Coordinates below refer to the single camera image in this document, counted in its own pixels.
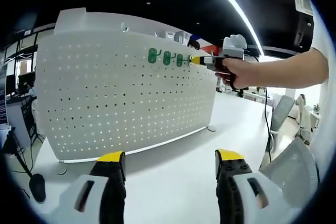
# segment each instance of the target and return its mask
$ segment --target hand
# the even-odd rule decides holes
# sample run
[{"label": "hand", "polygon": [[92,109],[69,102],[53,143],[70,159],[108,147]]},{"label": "hand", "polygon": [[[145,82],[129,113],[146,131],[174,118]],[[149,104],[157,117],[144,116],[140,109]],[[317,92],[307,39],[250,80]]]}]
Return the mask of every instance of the hand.
[{"label": "hand", "polygon": [[[236,75],[236,80],[233,83],[236,89],[243,89],[250,86],[250,83],[253,83],[253,70],[254,63],[246,62],[239,59],[224,59],[223,66]],[[224,84],[230,85],[230,79],[228,74],[216,73],[216,76],[222,78]]]}]

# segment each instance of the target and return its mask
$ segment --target pegboard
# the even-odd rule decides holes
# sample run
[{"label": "pegboard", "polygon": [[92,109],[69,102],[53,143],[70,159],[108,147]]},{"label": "pegboard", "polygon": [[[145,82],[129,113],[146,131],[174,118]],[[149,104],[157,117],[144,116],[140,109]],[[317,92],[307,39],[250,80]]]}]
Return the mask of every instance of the pegboard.
[{"label": "pegboard", "polygon": [[[151,48],[162,51],[148,62]],[[119,31],[80,31],[41,40],[36,88],[41,120],[59,160],[133,151],[207,126],[217,78],[203,66],[163,64],[163,52],[203,53]]]}]

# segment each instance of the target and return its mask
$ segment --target computer monitor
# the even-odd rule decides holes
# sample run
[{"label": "computer monitor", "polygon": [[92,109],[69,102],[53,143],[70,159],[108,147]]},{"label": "computer monitor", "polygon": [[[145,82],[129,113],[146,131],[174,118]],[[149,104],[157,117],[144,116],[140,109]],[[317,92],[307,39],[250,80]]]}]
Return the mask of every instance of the computer monitor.
[{"label": "computer monitor", "polygon": [[18,84],[19,95],[28,93],[27,85],[30,85],[32,87],[34,85],[34,82],[35,82],[35,72],[20,75]]},{"label": "computer monitor", "polygon": [[6,76],[6,94],[15,92],[15,75]]}]

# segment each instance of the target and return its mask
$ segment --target light strip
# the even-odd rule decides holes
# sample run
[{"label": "light strip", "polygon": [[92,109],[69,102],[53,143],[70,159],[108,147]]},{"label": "light strip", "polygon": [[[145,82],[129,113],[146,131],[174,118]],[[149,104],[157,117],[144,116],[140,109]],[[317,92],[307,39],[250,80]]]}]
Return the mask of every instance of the light strip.
[{"label": "light strip", "polygon": [[265,56],[264,55],[264,51],[262,50],[260,41],[257,37],[256,32],[254,31],[250,21],[248,20],[248,18],[246,17],[245,13],[243,12],[243,10],[241,9],[241,7],[238,5],[238,3],[235,0],[228,0],[232,6],[234,7],[234,9],[237,11],[237,13],[240,15],[240,17],[242,18],[242,20],[244,21],[244,23],[246,24],[247,28],[249,29],[250,33],[252,34],[253,39],[255,40],[258,49],[260,51],[260,55]]},{"label": "light strip", "polygon": [[[189,135],[192,135],[198,131],[201,131],[201,130],[204,130],[206,127],[202,127],[202,128],[199,128],[198,130],[195,130],[195,131],[192,131],[192,132],[189,132],[187,134],[184,134],[182,136],[178,136],[176,138],[173,138],[173,139],[170,139],[170,140],[167,140],[165,142],[162,142],[162,143],[158,143],[158,144],[153,144],[151,146],[148,146],[148,147],[144,147],[144,148],[140,148],[140,149],[137,149],[137,150],[133,150],[133,151],[129,151],[129,152],[126,152],[126,155],[130,155],[130,154],[134,154],[134,153],[138,153],[138,152],[143,152],[143,151],[147,151],[147,150],[150,150],[150,149],[153,149],[155,147],[159,147],[159,146],[162,146],[162,145],[165,145],[165,144],[168,144],[168,143],[171,143],[171,142],[174,142],[176,140],[179,140],[181,138],[184,138],[184,137],[187,137]],[[100,157],[93,157],[93,158],[83,158],[83,159],[72,159],[72,160],[63,160],[61,162],[63,163],[82,163],[82,162],[91,162],[91,161],[96,161],[97,159],[99,159]]]}]

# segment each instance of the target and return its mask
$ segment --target ceiling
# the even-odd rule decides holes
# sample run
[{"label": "ceiling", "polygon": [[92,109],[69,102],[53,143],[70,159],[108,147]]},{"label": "ceiling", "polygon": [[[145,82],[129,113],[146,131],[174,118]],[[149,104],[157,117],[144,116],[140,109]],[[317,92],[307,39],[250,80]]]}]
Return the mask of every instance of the ceiling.
[{"label": "ceiling", "polygon": [[[310,47],[312,17],[296,11],[294,0],[236,0],[263,46],[302,52]],[[62,9],[86,7],[156,20],[221,46],[222,39],[242,34],[255,45],[249,30],[227,0],[5,0],[7,32],[27,10],[37,11],[35,27],[54,23]],[[288,54],[268,54],[286,58]]]}]

